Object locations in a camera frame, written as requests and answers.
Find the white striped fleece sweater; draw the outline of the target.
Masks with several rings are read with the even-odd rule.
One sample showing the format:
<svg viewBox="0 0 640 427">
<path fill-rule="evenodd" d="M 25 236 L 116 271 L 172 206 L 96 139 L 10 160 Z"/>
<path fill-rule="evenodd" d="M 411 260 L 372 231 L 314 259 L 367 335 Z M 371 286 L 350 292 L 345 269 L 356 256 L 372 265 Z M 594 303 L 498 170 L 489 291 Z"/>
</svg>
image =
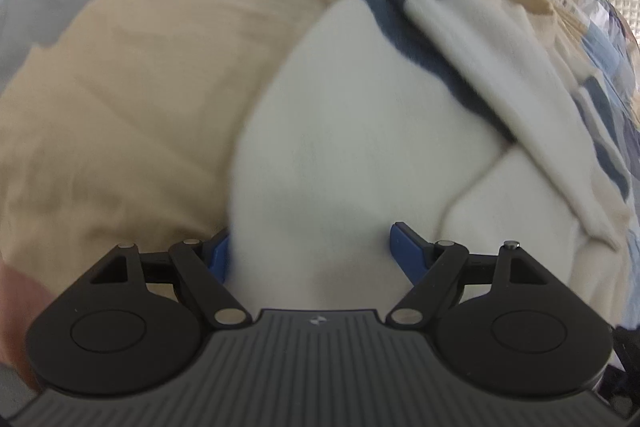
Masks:
<svg viewBox="0 0 640 427">
<path fill-rule="evenodd" d="M 402 221 L 515 239 L 620 323 L 633 201 L 604 77 L 548 0 L 337 0 L 241 136 L 228 283 L 252 311 L 386 312 Z"/>
</svg>

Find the patchwork quilt bedspread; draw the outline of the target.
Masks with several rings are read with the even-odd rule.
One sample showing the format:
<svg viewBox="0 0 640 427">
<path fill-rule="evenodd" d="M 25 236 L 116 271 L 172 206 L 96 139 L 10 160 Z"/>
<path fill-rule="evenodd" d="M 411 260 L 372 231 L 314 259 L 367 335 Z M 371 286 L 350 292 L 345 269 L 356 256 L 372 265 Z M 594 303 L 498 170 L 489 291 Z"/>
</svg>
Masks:
<svg viewBox="0 0 640 427">
<path fill-rule="evenodd" d="M 638 76 L 580 0 L 548 0 L 603 75 L 634 219 L 623 320 L 639 323 Z M 35 318 L 107 251 L 161 251 L 229 228 L 241 136 L 337 0 L 3 0 L 1 362 L 37 381 Z"/>
</svg>

